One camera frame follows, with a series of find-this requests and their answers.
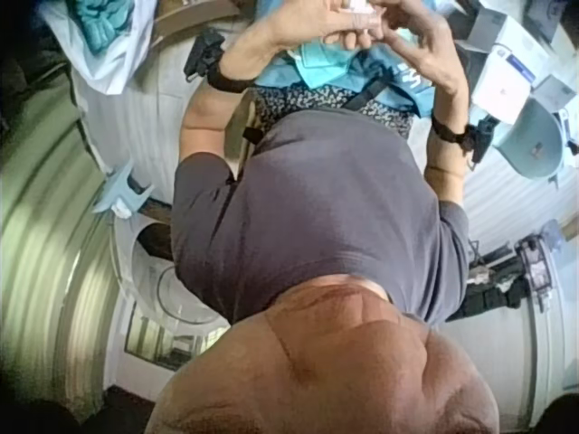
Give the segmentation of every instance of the light blue stool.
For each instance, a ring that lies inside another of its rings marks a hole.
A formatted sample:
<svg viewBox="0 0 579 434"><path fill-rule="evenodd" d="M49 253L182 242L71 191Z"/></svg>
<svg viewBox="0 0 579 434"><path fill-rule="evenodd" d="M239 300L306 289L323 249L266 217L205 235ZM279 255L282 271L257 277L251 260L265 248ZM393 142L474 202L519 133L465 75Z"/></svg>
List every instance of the light blue stool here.
<svg viewBox="0 0 579 434"><path fill-rule="evenodd" d="M109 176L92 212L105 212L112 209L119 218L128 219L143 206L155 190L155 186L150 185L143 193L137 194L128 184L132 170L133 162L129 161L120 171Z"/></svg>
<svg viewBox="0 0 579 434"><path fill-rule="evenodd" d="M494 147L520 175L546 179L563 166L564 137L555 116L529 98L515 125Z"/></svg>

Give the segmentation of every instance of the black cable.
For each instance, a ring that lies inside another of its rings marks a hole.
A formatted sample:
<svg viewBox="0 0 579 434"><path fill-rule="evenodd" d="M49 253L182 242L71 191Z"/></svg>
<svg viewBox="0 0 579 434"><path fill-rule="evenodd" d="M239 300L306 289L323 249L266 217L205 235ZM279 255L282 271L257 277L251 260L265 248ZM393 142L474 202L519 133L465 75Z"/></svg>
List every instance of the black cable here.
<svg viewBox="0 0 579 434"><path fill-rule="evenodd" d="M163 277L165 276L165 274L174 268L175 268L175 265L172 265L172 266L164 269L163 272L161 273L161 275L159 276L159 280L157 281L157 300L159 302L159 305L161 306L161 310L163 310L163 312L167 316L170 316L173 319L176 319L177 321L181 321L185 324L189 324L190 326L204 326L207 324L211 324L213 321L215 321L217 319L217 316L215 316L214 318L207 320L207 321L189 321L189 320L179 318L178 316L173 315L171 312L169 312L169 310L163 304L163 300L161 299L161 281L163 280Z"/></svg>

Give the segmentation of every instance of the person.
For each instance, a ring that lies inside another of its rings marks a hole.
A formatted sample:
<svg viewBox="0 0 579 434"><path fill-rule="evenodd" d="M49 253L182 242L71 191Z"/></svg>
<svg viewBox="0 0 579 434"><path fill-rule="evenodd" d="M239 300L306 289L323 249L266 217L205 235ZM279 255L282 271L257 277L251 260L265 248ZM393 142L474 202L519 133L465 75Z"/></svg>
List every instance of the person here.
<svg viewBox="0 0 579 434"><path fill-rule="evenodd" d="M439 137L467 126L465 74L446 21L420 0L370 3L376 14L286 0L192 97L175 180L176 272L233 326L166 386L149 434L498 432L488 385L430 328L465 293L468 156ZM224 130L242 91L276 54L316 38L385 43L433 82L441 128L423 176L396 134L321 108L285 117L233 178Z"/></svg>

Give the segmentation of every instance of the black wristband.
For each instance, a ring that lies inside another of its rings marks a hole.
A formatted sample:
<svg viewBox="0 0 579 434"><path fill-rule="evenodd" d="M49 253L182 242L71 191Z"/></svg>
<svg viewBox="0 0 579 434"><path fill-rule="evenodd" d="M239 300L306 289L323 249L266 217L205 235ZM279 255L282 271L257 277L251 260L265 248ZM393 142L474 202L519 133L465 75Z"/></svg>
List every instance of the black wristband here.
<svg viewBox="0 0 579 434"><path fill-rule="evenodd" d="M219 62L214 63L207 72L207 82L209 85L221 92L243 93L253 86L255 80L231 80L221 74Z"/></svg>
<svg viewBox="0 0 579 434"><path fill-rule="evenodd" d="M452 132L450 128L439 122L438 119L435 118L434 116L432 116L432 129L434 130L436 135L445 142L458 143L459 145L462 145L462 142L464 142L464 139L469 133L469 126L466 126L464 133L455 134Z"/></svg>

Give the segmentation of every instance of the gray t-shirt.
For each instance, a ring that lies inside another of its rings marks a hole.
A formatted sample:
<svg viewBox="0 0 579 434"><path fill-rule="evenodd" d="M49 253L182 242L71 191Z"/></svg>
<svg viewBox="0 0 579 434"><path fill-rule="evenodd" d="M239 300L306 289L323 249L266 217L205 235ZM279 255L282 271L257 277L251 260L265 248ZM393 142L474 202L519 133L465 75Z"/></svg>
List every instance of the gray t-shirt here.
<svg viewBox="0 0 579 434"><path fill-rule="evenodd" d="M177 276L231 323L333 274L373 280L430 324L464 297L465 212L439 203L401 138L357 113L287 116L237 182L218 156L189 156L172 218Z"/></svg>

